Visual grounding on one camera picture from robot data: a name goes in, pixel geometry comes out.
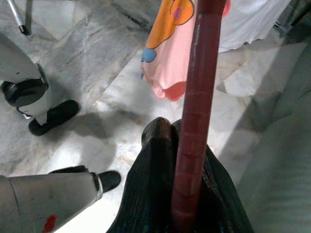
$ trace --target cartoon character print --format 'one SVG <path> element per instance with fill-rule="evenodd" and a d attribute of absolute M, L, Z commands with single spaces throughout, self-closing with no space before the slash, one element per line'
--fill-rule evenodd
<path fill-rule="evenodd" d="M 194 5 L 191 0 L 163 0 L 141 61 L 152 62 L 156 58 L 155 48 L 169 39 L 176 26 L 185 24 L 193 14 Z"/>

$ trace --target black robot foot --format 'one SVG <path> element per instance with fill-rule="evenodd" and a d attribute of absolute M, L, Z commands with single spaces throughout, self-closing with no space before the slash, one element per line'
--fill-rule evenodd
<path fill-rule="evenodd" d="M 68 100 L 48 111 L 47 123 L 40 125 L 36 119 L 29 125 L 29 131 L 35 136 L 41 136 L 55 126 L 61 125 L 74 117 L 80 110 L 79 104 L 74 100 Z"/>

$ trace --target red walking stick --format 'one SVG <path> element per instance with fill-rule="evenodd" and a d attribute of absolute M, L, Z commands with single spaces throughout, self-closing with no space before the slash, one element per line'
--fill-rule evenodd
<path fill-rule="evenodd" d="M 172 195 L 172 224 L 193 232 L 226 0 L 198 0 Z"/>

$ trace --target white cloth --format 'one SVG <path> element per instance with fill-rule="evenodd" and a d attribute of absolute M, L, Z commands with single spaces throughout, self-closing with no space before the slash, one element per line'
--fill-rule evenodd
<path fill-rule="evenodd" d="M 231 0 L 223 19 L 219 52 L 264 39 L 290 0 Z"/>

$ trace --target marble floor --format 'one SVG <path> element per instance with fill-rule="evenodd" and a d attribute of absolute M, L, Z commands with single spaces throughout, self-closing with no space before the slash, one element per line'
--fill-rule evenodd
<path fill-rule="evenodd" d="M 143 128 L 156 117 L 180 119 L 183 98 L 159 100 L 140 79 L 141 48 L 160 0 L 16 0 L 32 35 L 18 31 L 0 0 L 0 33 L 39 62 L 53 102 L 79 101 L 78 116 L 42 137 L 0 95 L 0 174 L 45 174 L 85 165 L 117 170 L 122 182 L 58 233 L 104 232 L 116 216 Z M 219 54 L 208 144 L 235 184 L 305 44 L 264 40 Z"/>

